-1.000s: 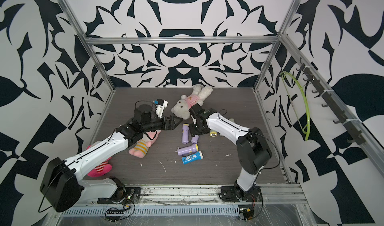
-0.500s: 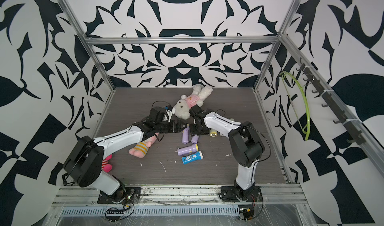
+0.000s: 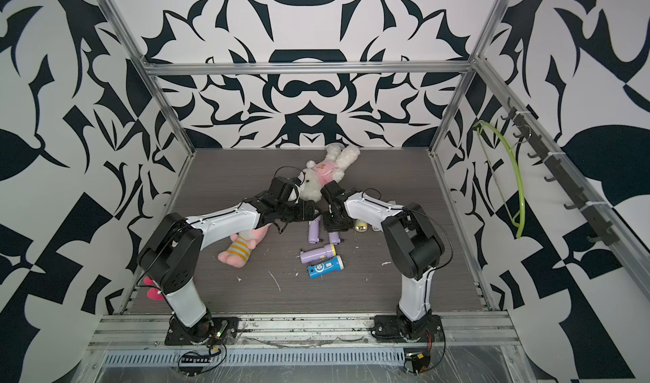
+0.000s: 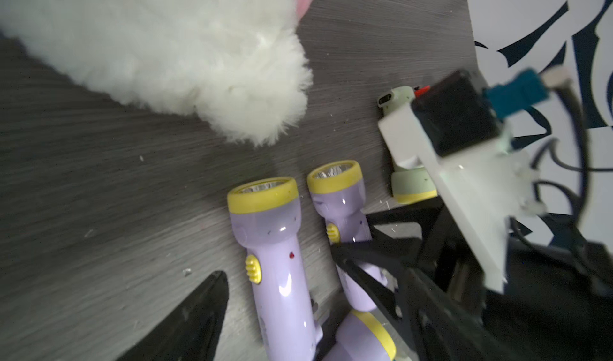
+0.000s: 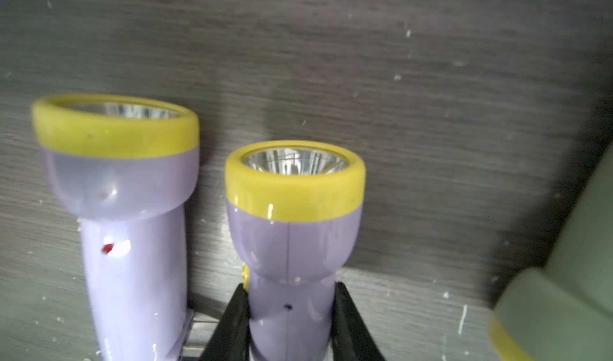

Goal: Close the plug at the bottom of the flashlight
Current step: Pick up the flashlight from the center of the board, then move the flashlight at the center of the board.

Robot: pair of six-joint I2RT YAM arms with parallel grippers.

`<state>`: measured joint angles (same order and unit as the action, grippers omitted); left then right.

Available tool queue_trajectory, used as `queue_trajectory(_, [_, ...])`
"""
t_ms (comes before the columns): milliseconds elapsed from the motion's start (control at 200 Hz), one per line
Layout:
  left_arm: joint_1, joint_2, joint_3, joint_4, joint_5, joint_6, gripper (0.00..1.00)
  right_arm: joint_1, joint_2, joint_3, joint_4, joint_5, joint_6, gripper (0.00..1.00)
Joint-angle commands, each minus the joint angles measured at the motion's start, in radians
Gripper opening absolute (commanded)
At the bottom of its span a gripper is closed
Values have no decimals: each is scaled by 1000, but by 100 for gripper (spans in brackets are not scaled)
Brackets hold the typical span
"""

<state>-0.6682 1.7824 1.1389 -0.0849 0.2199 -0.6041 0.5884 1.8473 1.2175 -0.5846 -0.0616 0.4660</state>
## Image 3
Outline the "purple flashlight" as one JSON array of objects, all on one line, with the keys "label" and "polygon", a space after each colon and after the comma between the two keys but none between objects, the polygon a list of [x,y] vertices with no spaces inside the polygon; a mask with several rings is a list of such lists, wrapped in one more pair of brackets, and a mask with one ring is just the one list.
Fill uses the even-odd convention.
[{"label": "purple flashlight", "polygon": [[317,244],[321,241],[320,237],[320,223],[321,218],[318,217],[315,220],[309,222],[308,225],[308,242],[310,244]]},{"label": "purple flashlight", "polygon": [[341,237],[338,232],[330,232],[328,234],[328,240],[333,245],[339,245],[341,243]]}]

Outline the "red flashlight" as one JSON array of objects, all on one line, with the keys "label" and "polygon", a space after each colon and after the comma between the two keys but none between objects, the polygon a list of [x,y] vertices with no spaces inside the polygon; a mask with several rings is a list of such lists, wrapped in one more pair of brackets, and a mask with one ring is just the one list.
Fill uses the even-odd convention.
[{"label": "red flashlight", "polygon": [[366,232],[368,230],[368,224],[363,220],[355,220],[354,228],[357,232]]}]

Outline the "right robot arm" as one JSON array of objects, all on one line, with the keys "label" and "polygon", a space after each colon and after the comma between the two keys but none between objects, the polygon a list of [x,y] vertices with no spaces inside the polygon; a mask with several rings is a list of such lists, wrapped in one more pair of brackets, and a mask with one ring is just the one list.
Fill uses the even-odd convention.
[{"label": "right robot arm", "polygon": [[331,182],[322,189],[329,205],[325,224],[347,231],[357,220],[384,234],[392,264],[402,275],[397,315],[416,323],[431,310],[433,275],[445,246],[432,219],[418,204],[398,205],[367,196],[356,189],[344,190]]}]

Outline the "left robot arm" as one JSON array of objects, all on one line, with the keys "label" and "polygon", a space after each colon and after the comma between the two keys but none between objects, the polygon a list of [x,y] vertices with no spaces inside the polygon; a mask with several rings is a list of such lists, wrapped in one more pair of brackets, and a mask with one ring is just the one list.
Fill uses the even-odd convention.
[{"label": "left robot arm", "polygon": [[194,282],[202,251],[269,227],[282,232],[290,223],[314,220],[320,214],[315,202],[298,197],[293,180],[276,177],[267,190],[230,208],[188,217],[166,215],[145,243],[137,264],[181,325],[204,326],[209,323],[209,310]]}]

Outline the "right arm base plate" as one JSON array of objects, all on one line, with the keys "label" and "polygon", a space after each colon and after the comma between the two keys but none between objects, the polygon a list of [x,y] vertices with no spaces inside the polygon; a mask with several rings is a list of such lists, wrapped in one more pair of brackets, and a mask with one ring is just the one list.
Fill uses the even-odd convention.
[{"label": "right arm base plate", "polygon": [[376,315],[370,333],[378,342],[425,345],[446,340],[442,320],[433,314],[426,314],[417,321],[411,321],[405,315]]}]

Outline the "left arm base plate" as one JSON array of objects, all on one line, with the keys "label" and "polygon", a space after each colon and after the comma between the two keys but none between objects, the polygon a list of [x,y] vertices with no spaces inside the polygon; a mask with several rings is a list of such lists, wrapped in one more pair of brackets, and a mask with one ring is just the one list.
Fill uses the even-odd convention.
[{"label": "left arm base plate", "polygon": [[189,327],[172,315],[164,344],[169,347],[232,344],[238,335],[239,323],[238,317],[205,315],[196,325]]}]

